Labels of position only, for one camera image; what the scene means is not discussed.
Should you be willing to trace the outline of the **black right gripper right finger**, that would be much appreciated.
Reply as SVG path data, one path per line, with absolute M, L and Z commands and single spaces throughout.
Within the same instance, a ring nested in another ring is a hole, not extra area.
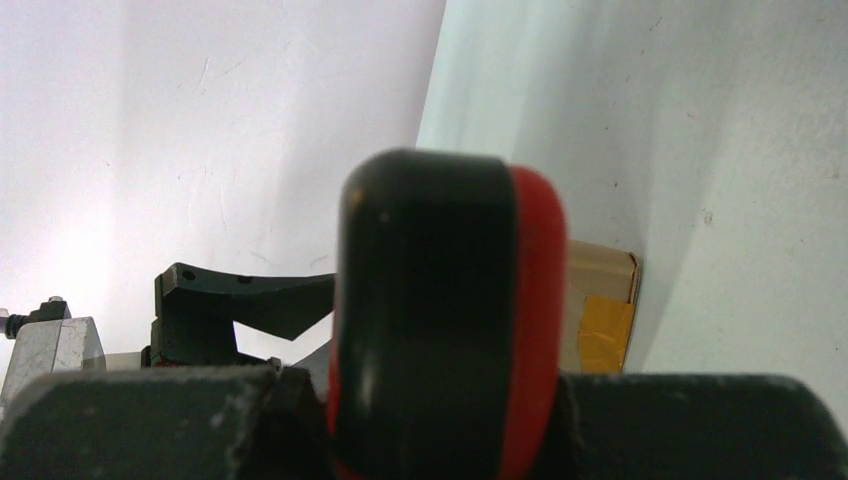
M 824 403 L 780 375 L 563 374 L 546 479 L 844 479 Z

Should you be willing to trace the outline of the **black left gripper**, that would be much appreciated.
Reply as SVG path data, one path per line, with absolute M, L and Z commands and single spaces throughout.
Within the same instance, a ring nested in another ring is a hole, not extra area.
M 154 286 L 158 315 L 175 307 L 206 317 L 156 318 L 142 367 L 264 364 L 238 351 L 232 322 L 293 341 L 334 308 L 334 274 L 263 277 L 175 263 Z

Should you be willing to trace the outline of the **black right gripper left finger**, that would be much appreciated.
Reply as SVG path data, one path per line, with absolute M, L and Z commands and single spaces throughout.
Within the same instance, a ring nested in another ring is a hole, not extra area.
M 5 479 L 328 479 L 307 371 L 270 366 L 48 374 L 1 423 Z

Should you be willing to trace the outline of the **brown cardboard express box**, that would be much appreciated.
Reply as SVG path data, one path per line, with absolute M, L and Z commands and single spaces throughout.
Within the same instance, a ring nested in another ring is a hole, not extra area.
M 572 240 L 560 368 L 569 373 L 623 370 L 632 334 L 640 260 L 632 252 Z

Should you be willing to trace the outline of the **red black utility knife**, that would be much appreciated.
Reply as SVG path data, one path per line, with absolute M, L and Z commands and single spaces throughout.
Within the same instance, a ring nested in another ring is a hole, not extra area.
M 567 225 L 537 171 L 398 149 L 340 202 L 328 431 L 344 479 L 524 479 L 554 408 Z

